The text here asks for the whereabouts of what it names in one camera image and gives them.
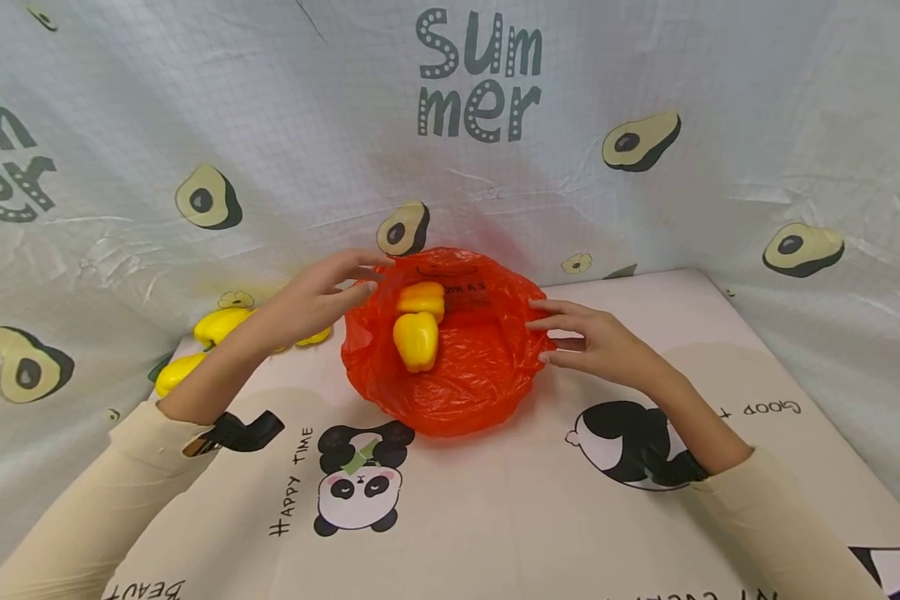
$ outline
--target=white backdrop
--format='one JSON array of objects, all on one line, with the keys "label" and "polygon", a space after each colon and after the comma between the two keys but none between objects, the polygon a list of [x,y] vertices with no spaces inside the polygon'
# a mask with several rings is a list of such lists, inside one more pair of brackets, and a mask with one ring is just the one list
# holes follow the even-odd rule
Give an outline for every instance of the white backdrop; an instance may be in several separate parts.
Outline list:
[{"label": "white backdrop", "polygon": [[0,327],[42,379],[0,389],[0,561],[199,315],[385,220],[541,285],[702,269],[900,500],[900,0],[30,8],[0,0]]}]

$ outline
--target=avocado print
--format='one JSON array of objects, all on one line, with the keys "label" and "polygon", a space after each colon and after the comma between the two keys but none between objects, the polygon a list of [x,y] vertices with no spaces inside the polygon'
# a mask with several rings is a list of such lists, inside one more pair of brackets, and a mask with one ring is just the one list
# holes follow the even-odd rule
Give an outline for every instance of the avocado print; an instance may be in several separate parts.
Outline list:
[{"label": "avocado print", "polygon": [[46,398],[73,376],[73,359],[22,329],[0,327],[0,355],[0,392],[15,404]]},{"label": "avocado print", "polygon": [[621,278],[632,278],[633,274],[636,272],[636,263],[631,266],[623,267],[622,269],[617,269],[616,271],[608,274],[608,276],[603,279],[621,279]]},{"label": "avocado print", "polygon": [[160,377],[160,372],[163,371],[163,368],[170,364],[170,361],[173,360],[173,353],[170,352],[164,358],[160,359],[153,368],[151,368],[151,372],[147,373],[147,379],[151,380],[151,383],[156,383],[156,378]]},{"label": "avocado print", "polygon": [[57,24],[54,23],[53,19],[47,17],[47,14],[44,11],[41,11],[40,8],[27,7],[27,12],[31,13],[33,18],[40,21],[40,24],[43,25],[47,31],[57,31]]},{"label": "avocado print", "polygon": [[233,185],[209,164],[193,170],[177,189],[177,209],[187,221],[204,229],[229,229],[243,220]]},{"label": "avocado print", "polygon": [[843,256],[843,236],[832,229],[791,222],[763,251],[763,264],[791,278],[809,278]]},{"label": "avocado print", "polygon": [[393,211],[377,229],[377,247],[391,257],[406,257],[423,250],[430,225],[430,209],[418,200]]},{"label": "avocado print", "polygon": [[603,139],[603,162],[618,171],[647,171],[657,164],[679,133],[680,116],[676,110],[625,122]]},{"label": "avocado print", "polygon": [[230,308],[231,306],[240,306],[240,308],[253,308],[253,296],[247,292],[225,292],[217,301],[218,308]]},{"label": "avocado print", "polygon": [[593,264],[593,257],[590,254],[579,253],[560,263],[560,268],[567,274],[585,273],[590,265]]}]

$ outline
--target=yellow bell pepper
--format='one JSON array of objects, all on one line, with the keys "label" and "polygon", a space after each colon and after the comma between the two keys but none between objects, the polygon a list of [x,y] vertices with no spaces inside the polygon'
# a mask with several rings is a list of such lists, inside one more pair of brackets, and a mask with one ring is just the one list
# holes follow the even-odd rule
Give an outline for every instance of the yellow bell pepper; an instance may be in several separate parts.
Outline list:
[{"label": "yellow bell pepper", "polygon": [[247,321],[253,310],[232,306],[212,311],[193,326],[193,336],[206,348],[217,346],[240,323]]},{"label": "yellow bell pepper", "polygon": [[399,313],[430,313],[437,323],[443,321],[443,285],[437,282],[420,282],[400,291],[396,303]]},{"label": "yellow bell pepper", "polygon": [[294,343],[293,346],[311,346],[312,343],[320,343],[320,342],[328,339],[328,337],[330,337],[330,332],[332,330],[333,330],[333,326],[330,326],[330,327],[320,331],[320,333],[318,333],[317,335],[312,335],[309,338],[306,338],[306,339],[300,340],[297,343]]},{"label": "yellow bell pepper", "polygon": [[430,371],[437,361],[437,319],[430,313],[401,315],[393,324],[393,342],[407,371]]},{"label": "yellow bell pepper", "polygon": [[156,394],[160,398],[167,396],[194,368],[197,368],[197,365],[203,362],[206,356],[203,352],[192,356],[181,356],[162,368],[154,384]]}]

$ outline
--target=orange plastic bag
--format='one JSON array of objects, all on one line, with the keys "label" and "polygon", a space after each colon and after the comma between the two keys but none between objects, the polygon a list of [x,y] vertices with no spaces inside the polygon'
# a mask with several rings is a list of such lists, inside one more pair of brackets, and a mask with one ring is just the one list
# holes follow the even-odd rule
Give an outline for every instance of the orange plastic bag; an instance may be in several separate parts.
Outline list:
[{"label": "orange plastic bag", "polygon": [[[341,358],[350,383],[410,428],[450,437],[491,428],[513,415],[543,368],[538,355],[554,349],[527,321],[545,316],[528,306],[545,298],[530,279],[482,254],[435,247],[395,257],[366,304],[348,312]],[[439,326],[437,364],[410,373],[393,343],[400,290],[440,282],[446,316]]]}]

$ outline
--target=beige sleeve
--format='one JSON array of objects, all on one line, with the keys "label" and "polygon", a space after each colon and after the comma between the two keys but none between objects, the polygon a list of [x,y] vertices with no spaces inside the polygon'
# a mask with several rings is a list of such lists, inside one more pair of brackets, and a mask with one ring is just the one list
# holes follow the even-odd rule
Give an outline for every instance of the beige sleeve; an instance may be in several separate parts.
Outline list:
[{"label": "beige sleeve", "polygon": [[174,422],[145,402],[0,568],[0,599],[100,600],[154,517],[217,455],[183,455],[212,426]]},{"label": "beige sleeve", "polygon": [[692,485],[786,600],[887,600],[867,570],[800,495],[767,450]]}]

